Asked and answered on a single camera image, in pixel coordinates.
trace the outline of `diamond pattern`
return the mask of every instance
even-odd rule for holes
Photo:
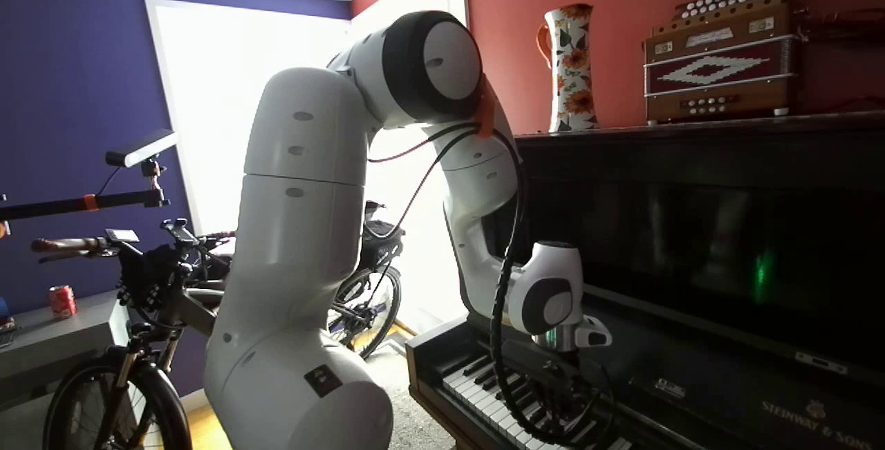
[[[695,60],[695,62],[688,66],[683,66],[660,77],[660,79],[667,79],[671,82],[685,82],[685,84],[709,85],[764,62],[768,62],[767,57],[705,56]],[[706,66],[713,66],[719,69],[709,73]],[[697,73],[701,68],[707,70],[704,72],[707,75],[699,75]]]

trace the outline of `piano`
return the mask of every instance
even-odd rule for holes
[[[517,261],[532,241],[578,246],[584,314],[613,334],[578,353],[581,376],[611,388],[584,448],[885,450],[885,112],[516,141],[528,176]],[[493,255],[512,210],[483,220]],[[489,320],[463,282],[461,295],[465,318],[407,342],[411,396],[459,449],[566,448],[515,424]],[[549,424],[505,364],[518,409]]]

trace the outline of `vase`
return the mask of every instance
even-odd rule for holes
[[[553,78],[550,132],[585,131],[597,126],[590,83],[588,29],[593,6],[562,6],[544,15],[538,50]]]

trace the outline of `orange wall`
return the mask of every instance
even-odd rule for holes
[[[354,0],[354,15],[376,0]],[[677,3],[690,0],[467,0],[471,31],[483,65],[513,131],[546,131],[550,70],[534,47],[544,12],[565,3],[595,6],[590,23],[593,91],[602,126],[641,125],[642,49],[651,27],[670,20]],[[805,0],[813,12],[885,7],[885,0]],[[816,47],[805,59],[806,107],[849,97],[885,95],[885,50],[858,53]]]

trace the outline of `red can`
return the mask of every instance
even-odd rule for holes
[[[53,309],[53,317],[57,319],[76,314],[77,302],[73,300],[73,290],[70,286],[50,288],[50,308]]]

